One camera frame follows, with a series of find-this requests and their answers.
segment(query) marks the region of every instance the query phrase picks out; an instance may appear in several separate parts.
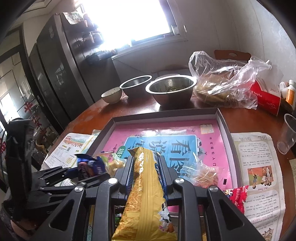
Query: ceiling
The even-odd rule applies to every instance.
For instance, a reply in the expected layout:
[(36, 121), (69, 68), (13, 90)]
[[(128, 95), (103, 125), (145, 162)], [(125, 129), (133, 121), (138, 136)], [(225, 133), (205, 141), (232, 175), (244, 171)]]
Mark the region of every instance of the ceiling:
[(25, 20), (44, 14), (49, 14), (61, 0), (36, 0), (13, 24), (11, 29), (17, 27)]

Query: plastic cup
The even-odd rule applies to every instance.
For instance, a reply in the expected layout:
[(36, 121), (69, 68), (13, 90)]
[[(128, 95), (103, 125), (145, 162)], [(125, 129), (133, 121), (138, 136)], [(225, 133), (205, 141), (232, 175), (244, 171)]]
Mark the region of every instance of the plastic cup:
[(281, 137), (276, 146), (280, 153), (287, 154), (290, 148), (296, 143), (296, 118), (290, 114), (285, 114)]

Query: red snack wrapper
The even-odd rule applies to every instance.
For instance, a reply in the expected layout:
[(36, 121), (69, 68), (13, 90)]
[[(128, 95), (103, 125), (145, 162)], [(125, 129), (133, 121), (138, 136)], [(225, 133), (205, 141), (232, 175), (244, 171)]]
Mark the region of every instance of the red snack wrapper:
[(244, 202), (247, 198), (248, 185), (240, 188), (227, 189), (224, 191), (226, 196), (237, 206), (237, 208), (244, 214)]

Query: refrigerator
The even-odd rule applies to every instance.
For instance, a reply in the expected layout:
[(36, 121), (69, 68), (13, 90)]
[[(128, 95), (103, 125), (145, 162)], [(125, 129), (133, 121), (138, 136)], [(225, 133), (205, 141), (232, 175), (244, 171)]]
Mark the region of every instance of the refrigerator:
[(62, 23), (63, 17), (63, 14), (50, 17), (37, 38), (29, 62), (40, 94), (65, 129), (98, 101), (102, 93), (119, 86), (120, 79), (111, 55), (94, 59), (97, 46), (85, 48), (81, 43), (83, 39), (79, 36), (89, 29), (67, 26), (66, 19)]

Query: stainless steel bowl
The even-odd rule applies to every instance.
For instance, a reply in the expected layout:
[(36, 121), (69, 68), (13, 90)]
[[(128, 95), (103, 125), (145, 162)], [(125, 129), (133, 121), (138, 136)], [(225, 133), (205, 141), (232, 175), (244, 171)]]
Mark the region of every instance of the stainless steel bowl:
[(143, 97), (147, 95), (145, 87), (151, 79), (151, 75), (139, 76), (122, 83), (119, 88), (122, 89), (128, 97)]
[(197, 80), (188, 75), (166, 76), (150, 82), (146, 91), (161, 106), (181, 107), (190, 101)]

